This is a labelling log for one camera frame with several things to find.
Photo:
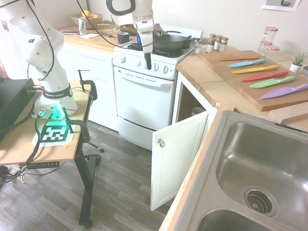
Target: floor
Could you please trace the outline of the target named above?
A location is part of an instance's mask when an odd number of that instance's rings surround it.
[[[0,231],[159,230],[172,200],[150,210],[151,152],[93,122],[88,128],[91,141],[105,149],[83,148],[84,154],[102,156],[95,173],[91,228],[78,225],[84,186],[75,162],[68,161],[49,175],[26,175],[25,183],[17,179],[0,187]]]

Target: yellow knife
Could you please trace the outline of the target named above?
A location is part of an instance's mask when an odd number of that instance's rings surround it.
[[[267,67],[256,67],[256,68],[248,68],[248,69],[242,69],[238,71],[233,71],[233,74],[242,74],[242,73],[250,73],[250,72],[256,72],[256,71],[271,71],[276,70],[279,67],[279,65],[273,65],[273,66],[267,66]]]

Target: succulent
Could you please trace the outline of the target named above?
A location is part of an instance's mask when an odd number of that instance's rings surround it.
[[[292,60],[294,65],[302,66],[305,63],[306,58],[308,55],[305,55],[306,53],[299,52],[298,55],[295,56],[295,59]]]

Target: can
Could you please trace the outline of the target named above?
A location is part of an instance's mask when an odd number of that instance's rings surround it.
[[[86,35],[87,29],[86,29],[86,19],[84,17],[78,18],[79,23],[79,33],[80,35]]]

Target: white cabinet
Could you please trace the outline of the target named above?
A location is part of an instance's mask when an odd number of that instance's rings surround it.
[[[118,131],[112,56],[111,51],[66,41],[58,59],[69,80],[79,79],[78,70],[89,70],[81,72],[82,79],[93,79],[98,96],[89,120]]]
[[[194,106],[206,111],[190,117]],[[217,108],[179,73],[172,125],[153,133],[152,211],[177,194],[216,113]]]

